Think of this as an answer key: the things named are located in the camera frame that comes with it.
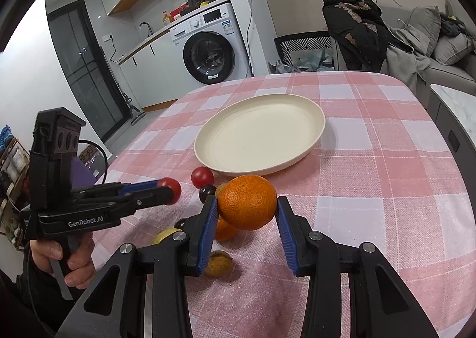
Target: faucet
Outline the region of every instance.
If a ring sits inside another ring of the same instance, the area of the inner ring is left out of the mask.
[[[139,29],[140,29],[140,27],[143,26],[144,24],[148,26],[149,32],[151,33],[150,35],[148,35],[148,37],[152,36],[152,35],[154,34],[154,32],[152,32],[152,28],[151,28],[151,26],[150,26],[148,23],[146,23],[146,22],[141,22],[141,23],[139,24]]]

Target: red tomato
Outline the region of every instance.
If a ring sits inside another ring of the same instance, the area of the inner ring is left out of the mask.
[[[175,204],[182,194],[182,187],[180,186],[179,182],[173,178],[165,177],[157,183],[157,186],[168,186],[174,192],[174,198],[172,201],[165,205]]]
[[[192,171],[191,180],[193,186],[197,189],[201,189],[204,185],[213,185],[215,177],[213,177],[213,173],[209,168],[200,166]]]

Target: plate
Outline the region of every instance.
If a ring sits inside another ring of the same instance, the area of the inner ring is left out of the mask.
[[[227,176],[264,176],[304,158],[321,137],[325,116],[303,96],[254,96],[215,114],[198,132],[195,155]]]

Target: silver screw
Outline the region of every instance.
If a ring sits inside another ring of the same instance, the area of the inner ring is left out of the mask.
[[[373,245],[372,243],[364,243],[362,245],[362,249],[365,252],[372,253],[372,252],[375,252],[375,245]]]
[[[178,231],[178,232],[175,232],[173,235],[172,235],[172,238],[173,240],[175,241],[182,241],[185,239],[185,237],[187,237],[187,234],[185,232],[182,232],[182,231]]]
[[[119,250],[120,250],[121,253],[129,253],[130,251],[132,251],[132,244],[130,244],[130,243],[122,244],[119,247]]]
[[[316,231],[316,230],[313,230],[313,231],[310,231],[309,232],[309,238],[311,240],[315,240],[315,241],[319,241],[320,239],[322,239],[322,233]]]

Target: hand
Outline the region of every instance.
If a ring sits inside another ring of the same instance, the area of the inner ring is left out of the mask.
[[[72,272],[65,276],[64,281],[69,287],[82,290],[89,285],[96,274],[96,268],[94,268],[91,259],[94,249],[92,233],[85,233],[79,242],[79,248],[68,259],[68,267]],[[49,259],[61,260],[63,258],[61,245],[53,240],[30,240],[30,248],[36,266],[43,272],[54,276]]]

